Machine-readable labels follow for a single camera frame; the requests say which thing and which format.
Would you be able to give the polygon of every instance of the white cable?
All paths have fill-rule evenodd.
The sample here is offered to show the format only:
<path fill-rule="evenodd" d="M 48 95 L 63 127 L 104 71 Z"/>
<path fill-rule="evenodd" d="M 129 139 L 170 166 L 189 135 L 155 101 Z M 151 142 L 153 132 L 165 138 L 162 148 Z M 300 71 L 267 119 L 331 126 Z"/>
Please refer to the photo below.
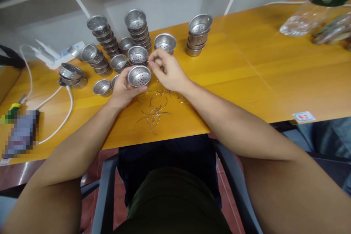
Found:
<path fill-rule="evenodd" d="M 61 125 L 57 128 L 57 130 L 50 135 L 48 138 L 46 138 L 45 140 L 42 140 L 41 142 L 39 142 L 38 144 L 42 144 L 44 142 L 46 142 L 47 140 L 49 140 L 51 137 L 53 137 L 61 128 L 62 126 L 66 123 L 68 117 L 70 116 L 72 109 L 73 109 L 73 96 L 72 96 L 72 92 L 71 92 L 71 88 L 69 86 L 66 86 L 67 90 L 68 90 L 68 94 L 69 94 L 69 98 L 71 99 L 71 106 L 69 108 L 68 114 L 65 118 L 65 120 L 61 123 Z"/>
<path fill-rule="evenodd" d="M 297 2 L 294 2 L 294 1 L 283 1 L 283 2 L 271 2 L 271 3 L 268 3 L 268 4 L 265 4 L 265 5 L 270 5 L 270 4 L 303 4 L 305 1 L 297 1 Z M 351 4 L 346 4 L 346 5 L 343 5 L 344 7 L 351 7 Z"/>
<path fill-rule="evenodd" d="M 23 51 L 22 51 L 23 46 L 28 46 L 28 47 L 30 47 L 31 49 L 33 48 L 33 47 L 31 47 L 30 45 L 28 45 L 28 44 L 22 44 L 22 45 L 20 45 L 20 47 L 19 47 L 19 51 L 20 51 L 20 53 L 21 53 L 21 55 L 22 55 L 22 58 L 23 58 L 24 62 L 26 63 L 26 66 L 27 66 L 27 69 L 28 69 L 28 73 L 29 73 L 29 78 L 30 78 L 30 90 L 29 90 L 29 93 L 28 93 L 28 95 L 21 101 L 21 103 L 24 103 L 24 102 L 29 98 L 29 96 L 32 94 L 32 91 L 33 91 L 33 78 L 32 78 L 32 73 L 31 73 L 30 68 L 29 68 L 29 66 L 28 66 L 27 60 L 26 60 L 26 58 L 25 58 L 24 55 L 23 55 Z"/>
<path fill-rule="evenodd" d="M 58 88 L 57 91 L 55 91 L 55 93 L 53 95 L 51 95 L 49 98 L 47 98 L 45 101 L 43 101 L 41 104 L 38 105 L 38 107 L 36 107 L 34 110 L 38 110 L 41 106 L 43 106 L 43 104 L 45 104 L 46 102 L 48 102 L 49 100 L 51 100 L 59 91 L 60 89 L 62 88 L 62 86 L 60 86 Z"/>

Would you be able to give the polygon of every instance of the yellow desk surface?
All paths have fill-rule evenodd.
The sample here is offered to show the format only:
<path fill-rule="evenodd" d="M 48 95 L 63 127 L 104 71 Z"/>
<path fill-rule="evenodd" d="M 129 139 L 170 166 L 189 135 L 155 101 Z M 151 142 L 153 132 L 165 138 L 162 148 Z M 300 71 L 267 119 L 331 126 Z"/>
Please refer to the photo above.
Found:
<path fill-rule="evenodd" d="M 293 119 L 292 114 L 310 111 L 316 121 L 351 116 L 351 53 L 342 44 L 316 46 L 311 36 L 290 38 L 279 33 L 279 27 L 299 5 L 270 5 L 214 19 L 208 41 L 201 55 L 185 54 L 188 23 L 150 32 L 169 33 L 178 41 L 174 56 L 188 76 L 218 94 L 256 114 L 267 122 Z M 109 98 L 93 94 L 93 85 L 101 77 L 84 62 L 72 64 L 87 73 L 88 85 L 72 89 L 74 107 L 61 130 L 47 142 L 36 146 L 31 154 L 13 158 L 11 164 L 45 159 L 67 136 L 81 127 Z M 34 78 L 33 93 L 23 110 L 34 109 L 53 94 L 58 86 L 58 70 L 51 71 L 41 61 L 30 63 Z M 149 91 L 164 88 L 152 75 Z M 26 69 L 0 106 L 3 114 L 13 102 L 29 91 Z M 153 93 L 139 96 L 120 114 L 105 141 L 103 149 L 165 140 L 209 132 L 209 128 L 189 103 L 177 103 L 168 97 L 159 125 L 151 133 L 146 122 L 135 123 L 150 112 Z M 164 105 L 165 98 L 156 96 L 153 104 Z M 65 88 L 40 108 L 39 141 L 51 135 L 69 109 Z M 11 126 L 0 126 L 0 138 L 5 142 Z"/>

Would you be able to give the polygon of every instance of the dark pants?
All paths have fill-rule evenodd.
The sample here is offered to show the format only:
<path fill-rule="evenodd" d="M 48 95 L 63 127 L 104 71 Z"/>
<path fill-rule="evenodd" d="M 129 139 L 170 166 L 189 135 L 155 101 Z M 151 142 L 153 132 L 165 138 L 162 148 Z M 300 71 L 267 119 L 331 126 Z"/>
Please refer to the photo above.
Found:
<path fill-rule="evenodd" d="M 121 147 L 117 169 L 125 186 L 125 205 L 128 207 L 150 171 L 177 167 L 200 178 L 222 208 L 216 161 L 215 149 L 207 135 Z"/>

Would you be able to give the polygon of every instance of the olive green shirt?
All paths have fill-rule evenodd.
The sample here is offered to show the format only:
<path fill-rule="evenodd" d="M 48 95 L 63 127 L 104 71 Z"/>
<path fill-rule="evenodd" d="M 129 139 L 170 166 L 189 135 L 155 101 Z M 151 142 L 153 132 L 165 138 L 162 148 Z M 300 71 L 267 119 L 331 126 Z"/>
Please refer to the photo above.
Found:
<path fill-rule="evenodd" d="M 119 233 L 231 233 L 210 190 L 173 167 L 149 173 L 134 195 Z"/>

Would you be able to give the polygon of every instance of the black chair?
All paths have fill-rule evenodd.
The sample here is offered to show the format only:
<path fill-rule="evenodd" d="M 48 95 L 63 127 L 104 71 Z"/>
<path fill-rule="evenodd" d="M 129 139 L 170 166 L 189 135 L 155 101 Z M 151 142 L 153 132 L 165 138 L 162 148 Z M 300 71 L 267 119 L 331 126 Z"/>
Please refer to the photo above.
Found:
<path fill-rule="evenodd" d="M 100 180 L 94 181 L 90 184 L 82 186 L 80 191 L 82 193 L 82 200 L 89 196 L 95 189 L 99 187 Z M 0 229 L 4 224 L 8 214 L 13 209 L 19 195 L 22 193 L 26 184 L 14 186 L 0 191 Z"/>
<path fill-rule="evenodd" d="M 212 139 L 211 141 L 228 178 L 245 232 L 263 234 L 250 201 L 244 174 L 235 155 L 219 141 Z M 331 158 L 315 153 L 309 154 L 339 186 L 345 181 L 346 175 L 351 172 L 351 164 L 348 159 Z M 117 165 L 118 154 L 106 159 L 102 165 L 92 234 L 113 231 L 114 178 Z"/>

